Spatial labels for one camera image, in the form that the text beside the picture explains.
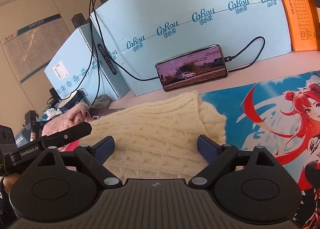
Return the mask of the cream knit sweater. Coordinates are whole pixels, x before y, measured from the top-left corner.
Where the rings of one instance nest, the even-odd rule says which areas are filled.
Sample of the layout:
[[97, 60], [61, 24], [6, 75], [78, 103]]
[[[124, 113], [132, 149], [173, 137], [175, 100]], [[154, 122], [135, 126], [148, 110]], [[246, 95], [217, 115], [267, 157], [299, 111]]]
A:
[[80, 140], [94, 145], [106, 136], [115, 141], [104, 166], [125, 181], [132, 179], [190, 180], [208, 165], [197, 151], [206, 135], [219, 145], [226, 141], [227, 118], [197, 92], [135, 105], [92, 121], [92, 132]]

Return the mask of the pink knit sweater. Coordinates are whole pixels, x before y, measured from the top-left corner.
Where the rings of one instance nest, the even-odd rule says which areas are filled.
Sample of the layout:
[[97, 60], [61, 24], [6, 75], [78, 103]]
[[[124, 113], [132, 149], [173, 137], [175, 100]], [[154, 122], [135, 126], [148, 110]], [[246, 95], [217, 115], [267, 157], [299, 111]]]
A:
[[67, 112], [54, 117], [42, 130], [42, 136], [49, 136], [54, 133], [76, 126], [82, 122], [91, 122], [89, 106], [85, 103], [78, 103]]

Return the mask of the grey cloth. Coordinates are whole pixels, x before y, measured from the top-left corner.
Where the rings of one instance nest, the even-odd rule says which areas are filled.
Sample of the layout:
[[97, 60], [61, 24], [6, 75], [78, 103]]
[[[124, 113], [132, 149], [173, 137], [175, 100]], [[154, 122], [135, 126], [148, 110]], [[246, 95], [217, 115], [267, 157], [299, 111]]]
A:
[[110, 103], [110, 98], [103, 94], [97, 97], [95, 102], [91, 105], [91, 108], [107, 109]]

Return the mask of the colourful anime desk mat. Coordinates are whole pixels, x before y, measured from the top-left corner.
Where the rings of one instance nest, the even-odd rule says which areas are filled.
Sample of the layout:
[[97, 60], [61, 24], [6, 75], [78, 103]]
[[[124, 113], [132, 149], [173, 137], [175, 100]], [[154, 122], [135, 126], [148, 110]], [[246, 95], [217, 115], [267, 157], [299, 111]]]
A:
[[227, 118], [225, 143], [274, 155], [302, 192], [294, 222], [319, 228], [319, 73], [198, 95]]

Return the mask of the smartphone playing video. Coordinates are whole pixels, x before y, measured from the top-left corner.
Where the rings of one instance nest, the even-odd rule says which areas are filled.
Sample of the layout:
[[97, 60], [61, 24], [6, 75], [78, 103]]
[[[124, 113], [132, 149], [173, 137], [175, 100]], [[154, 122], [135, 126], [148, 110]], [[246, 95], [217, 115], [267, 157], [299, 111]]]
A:
[[228, 70], [219, 45], [194, 50], [156, 63], [157, 74], [166, 92], [226, 78]]

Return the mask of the large light blue box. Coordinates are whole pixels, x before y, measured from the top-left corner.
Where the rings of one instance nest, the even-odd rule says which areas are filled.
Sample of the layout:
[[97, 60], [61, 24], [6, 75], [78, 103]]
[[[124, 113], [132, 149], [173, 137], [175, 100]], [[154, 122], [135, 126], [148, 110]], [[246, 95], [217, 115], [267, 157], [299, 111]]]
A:
[[108, 0], [91, 19], [137, 96], [162, 88], [156, 63], [211, 45], [229, 69], [291, 51], [281, 0]]

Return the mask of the orange cardboard box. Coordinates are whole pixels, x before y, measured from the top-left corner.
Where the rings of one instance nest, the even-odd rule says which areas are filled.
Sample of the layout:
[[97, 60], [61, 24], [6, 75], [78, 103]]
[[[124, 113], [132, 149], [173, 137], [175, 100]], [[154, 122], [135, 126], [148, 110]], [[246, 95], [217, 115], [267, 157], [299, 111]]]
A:
[[319, 50], [316, 0], [282, 0], [295, 52]]

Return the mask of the wall notice board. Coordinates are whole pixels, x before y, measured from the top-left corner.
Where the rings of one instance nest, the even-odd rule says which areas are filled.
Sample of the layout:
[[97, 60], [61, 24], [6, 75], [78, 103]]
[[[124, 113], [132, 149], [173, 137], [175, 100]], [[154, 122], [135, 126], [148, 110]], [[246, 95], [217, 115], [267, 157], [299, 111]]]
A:
[[1, 39], [9, 65], [20, 83], [48, 65], [70, 33], [60, 14], [38, 20]]

